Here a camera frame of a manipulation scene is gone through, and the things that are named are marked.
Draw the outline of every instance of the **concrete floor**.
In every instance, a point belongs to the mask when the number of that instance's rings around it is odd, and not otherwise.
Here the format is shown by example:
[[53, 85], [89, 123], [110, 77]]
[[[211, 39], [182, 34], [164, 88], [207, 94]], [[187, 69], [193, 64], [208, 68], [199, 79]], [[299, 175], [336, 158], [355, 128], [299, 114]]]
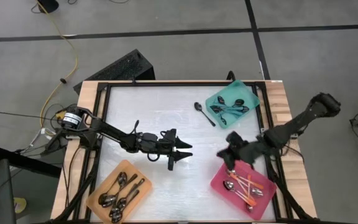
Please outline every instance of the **concrete floor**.
[[[252, 0], [258, 27], [358, 24], [358, 1]], [[81, 1], [52, 14], [64, 34], [98, 34], [175, 29], [249, 28], [242, 0]], [[33, 0], [0, 0], [0, 37], [56, 35]], [[315, 121], [300, 138], [319, 218], [358, 223], [358, 139], [348, 120], [358, 112], [358, 29], [260, 33], [271, 79], [283, 80], [293, 115], [320, 91], [342, 103], [339, 116]], [[262, 79], [251, 33], [73, 40], [78, 71], [51, 103], [77, 101], [72, 86], [133, 49], [154, 65], [156, 78]], [[38, 115], [47, 95], [74, 64], [62, 40], [0, 42], [0, 111]], [[39, 129], [38, 119], [0, 115], [0, 147], [25, 147]], [[62, 161], [57, 152], [47, 162]], [[23, 171], [12, 181], [29, 207], [18, 223], [49, 218], [57, 180]], [[34, 187], [44, 194], [36, 195]]]

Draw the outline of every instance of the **teal tray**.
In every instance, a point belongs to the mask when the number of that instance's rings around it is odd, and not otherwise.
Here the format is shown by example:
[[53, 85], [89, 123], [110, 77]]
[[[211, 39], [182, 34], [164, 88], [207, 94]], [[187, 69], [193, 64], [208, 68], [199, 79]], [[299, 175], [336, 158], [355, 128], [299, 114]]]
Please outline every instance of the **teal tray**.
[[227, 128], [258, 106], [259, 99], [242, 81], [236, 80], [209, 97], [205, 105], [219, 125]]

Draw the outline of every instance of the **pink tray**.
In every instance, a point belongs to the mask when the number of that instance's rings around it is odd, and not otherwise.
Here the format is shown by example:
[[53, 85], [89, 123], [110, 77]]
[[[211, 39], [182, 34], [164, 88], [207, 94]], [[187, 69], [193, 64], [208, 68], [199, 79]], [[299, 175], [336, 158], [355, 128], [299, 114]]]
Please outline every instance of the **pink tray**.
[[234, 188], [242, 192], [240, 185], [237, 183], [236, 180], [228, 176], [226, 170], [227, 167], [225, 164], [223, 164], [218, 170], [218, 173], [216, 173], [215, 177], [212, 179], [211, 187], [228, 201], [233, 203], [237, 208], [245, 212], [252, 219], [260, 220], [266, 210], [267, 205], [269, 204], [269, 201], [273, 198], [274, 193], [276, 192], [276, 185], [262, 174], [251, 169], [250, 165], [242, 161], [236, 161], [235, 170], [237, 175], [247, 178], [248, 174], [250, 174], [251, 181], [258, 184], [262, 184], [264, 186], [264, 189], [262, 190], [264, 195], [262, 197], [254, 197], [255, 201], [257, 202], [257, 205], [255, 205], [252, 211], [249, 212], [245, 207], [244, 201], [240, 197], [238, 197], [237, 194], [235, 194], [234, 192], [230, 192], [226, 190], [226, 188], [224, 188], [223, 181], [230, 180], [234, 183]]

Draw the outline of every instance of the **black box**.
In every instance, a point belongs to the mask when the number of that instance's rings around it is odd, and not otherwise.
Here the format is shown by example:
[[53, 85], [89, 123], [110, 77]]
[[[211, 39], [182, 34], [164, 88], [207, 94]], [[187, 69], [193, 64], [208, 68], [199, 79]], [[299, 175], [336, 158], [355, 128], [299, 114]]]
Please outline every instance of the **black box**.
[[[137, 50], [133, 50], [84, 81], [90, 80], [155, 80], [153, 65]], [[73, 87], [79, 95], [82, 82]]]

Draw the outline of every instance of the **orange tray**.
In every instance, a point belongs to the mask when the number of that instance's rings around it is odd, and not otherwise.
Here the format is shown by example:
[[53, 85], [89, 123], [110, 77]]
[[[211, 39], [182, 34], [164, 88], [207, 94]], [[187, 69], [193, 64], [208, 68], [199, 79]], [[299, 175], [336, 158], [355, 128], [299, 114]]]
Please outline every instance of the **orange tray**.
[[[130, 204], [124, 209], [122, 214], [122, 219], [118, 223], [122, 223], [125, 218], [130, 214], [130, 212], [136, 207], [136, 205], [147, 195], [148, 192], [152, 189], [151, 181], [146, 178], [139, 170], [136, 169], [129, 161], [123, 160], [118, 166], [110, 173], [110, 175], [103, 181], [103, 183], [86, 199], [86, 206], [92, 210], [102, 221], [104, 224], [111, 223], [111, 218], [109, 217], [109, 212], [111, 207], [103, 208], [98, 203], [99, 196], [105, 193], [112, 183], [116, 180], [118, 174], [120, 172], [125, 172], [128, 176], [128, 179], [132, 177], [132, 175], [137, 174], [137, 178], [132, 181], [128, 186], [126, 186], [120, 193], [119, 199], [121, 197], [125, 197], [128, 194], [131, 187], [138, 183], [141, 178], [145, 179], [145, 182], [138, 188], [139, 194], [130, 202]], [[109, 191], [110, 194], [115, 194], [119, 189], [118, 184], [114, 184], [112, 189]]]

